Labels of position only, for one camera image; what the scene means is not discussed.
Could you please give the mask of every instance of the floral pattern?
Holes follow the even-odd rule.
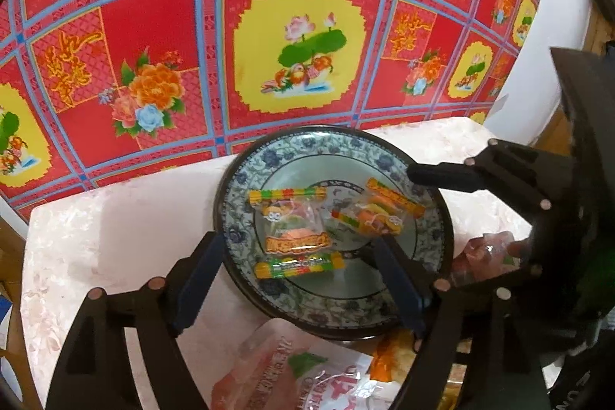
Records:
[[[406,159],[350,130],[346,133],[322,129],[323,133],[325,131],[327,134],[318,135],[301,130],[291,132],[265,143],[251,152],[241,164],[233,165],[235,174],[220,188],[224,191],[220,193],[223,203],[219,206],[222,229],[227,236],[232,260],[230,266],[264,301],[299,321],[334,329],[375,327],[386,330],[397,319],[395,305],[386,290],[369,297],[334,299],[310,294],[289,280],[257,280],[252,271],[264,254],[253,225],[253,209],[245,202],[246,187],[259,189],[264,186],[273,172],[291,161],[287,160],[289,153],[295,161],[318,152],[336,152],[336,155],[349,156],[367,165],[377,166],[390,179],[396,178],[394,185],[401,192],[427,208],[425,216],[416,220],[414,259],[436,271],[442,264],[445,252],[452,251],[445,249],[444,215],[434,202],[436,191],[415,187],[408,180],[405,175]],[[336,183],[340,187],[348,184],[343,181]]]
[[[439,50],[428,51],[420,60],[410,60],[408,62],[410,73],[406,77],[402,91],[412,96],[424,95],[428,87],[438,79],[442,65]]]
[[[124,87],[106,89],[98,95],[100,104],[111,106],[117,136],[129,134],[134,138],[147,133],[155,138],[157,129],[175,127],[172,114],[186,113],[181,100],[185,89],[175,70],[182,62],[176,51],[168,51],[162,63],[152,65],[146,49],[137,59],[135,70],[126,61],[122,63]]]
[[[472,65],[465,71],[465,76],[457,82],[455,87],[459,90],[471,91],[479,78],[479,73],[483,70],[485,70],[485,56],[477,53],[472,58]]]
[[[19,117],[0,106],[0,174],[15,176],[39,162],[28,153],[28,144],[16,135]]]
[[[496,0],[496,4],[491,12],[491,17],[494,22],[501,25],[510,18],[514,8],[515,0]]]
[[[310,36],[316,30],[316,24],[308,15],[291,18],[285,26],[284,37],[292,44],[284,47],[278,57],[284,68],[276,72],[272,80],[263,83],[262,93],[292,95],[288,91],[329,89],[327,77],[333,71],[332,54],[346,45],[346,37],[341,30],[333,29],[336,24],[333,13],[329,13],[323,24],[326,31]]]

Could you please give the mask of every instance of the plastic food bag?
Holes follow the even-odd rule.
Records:
[[[461,350],[468,351],[467,342],[460,343]],[[381,382],[403,384],[416,359],[414,335],[410,330],[400,329],[385,336],[378,343],[370,366],[370,378]],[[442,393],[438,410],[453,409],[457,403],[465,366],[453,364],[447,386]]]
[[[489,280],[519,269],[524,242],[516,242],[511,232],[486,233],[471,238],[462,253],[453,259],[451,280],[457,286]]]
[[[332,211],[331,216],[362,235],[399,235],[411,214],[421,217],[424,213],[422,205],[370,178],[365,192],[353,204],[342,211]]]
[[[263,213],[265,252],[299,256],[331,246],[319,212],[327,198],[325,187],[251,190],[248,196]]]
[[[288,278],[306,273],[342,269],[345,266],[340,252],[316,252],[309,256],[271,258],[254,266],[256,278]]]
[[[212,410],[386,410],[399,389],[365,375],[371,357],[269,320],[211,390]]]

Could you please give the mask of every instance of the snack package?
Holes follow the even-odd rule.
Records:
[[[263,213],[268,254],[300,256],[331,246],[319,212],[325,187],[251,190],[248,196]]]
[[[334,219],[362,235],[399,235],[407,217],[421,217],[425,207],[391,190],[376,178],[370,178],[366,190],[342,211],[331,211]]]
[[[316,252],[308,256],[272,258],[254,266],[256,278],[288,278],[306,273],[339,270],[344,260],[339,252]]]
[[[515,271],[519,269],[524,249],[529,248],[523,241],[515,241],[511,232],[471,238],[463,252],[453,259],[451,280],[456,286],[462,286]]]
[[[462,341],[457,349],[469,352],[469,342]],[[378,343],[371,361],[370,378],[381,382],[396,382],[401,385],[410,372],[415,358],[413,333],[406,329],[396,330]],[[438,410],[454,408],[464,376],[465,366],[453,364]]]
[[[386,410],[398,385],[370,381],[371,356],[274,318],[239,347],[211,390],[212,410]]]

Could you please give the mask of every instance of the screw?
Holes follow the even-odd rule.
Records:
[[[87,293],[87,298],[91,300],[97,300],[100,299],[104,293],[105,291],[102,290],[100,287],[95,287]]]
[[[512,297],[510,290],[505,287],[500,287],[496,290],[496,295],[502,300],[509,300]]]
[[[533,277],[540,277],[540,275],[542,275],[542,266],[539,264],[533,264],[530,266],[530,275]]]
[[[151,290],[160,290],[166,285],[167,281],[162,277],[154,277],[148,282],[148,287]]]
[[[448,292],[451,289],[451,283],[446,278],[438,278],[434,281],[434,289],[440,292]]]

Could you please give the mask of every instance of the white wall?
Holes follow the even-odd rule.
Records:
[[[519,57],[485,121],[495,136],[529,144],[548,124],[560,101],[549,48],[581,49],[589,10],[590,0],[540,0]]]
[[[26,238],[28,225],[24,223],[23,219],[20,218],[2,198],[0,198],[0,217],[10,224],[10,226],[23,238]]]

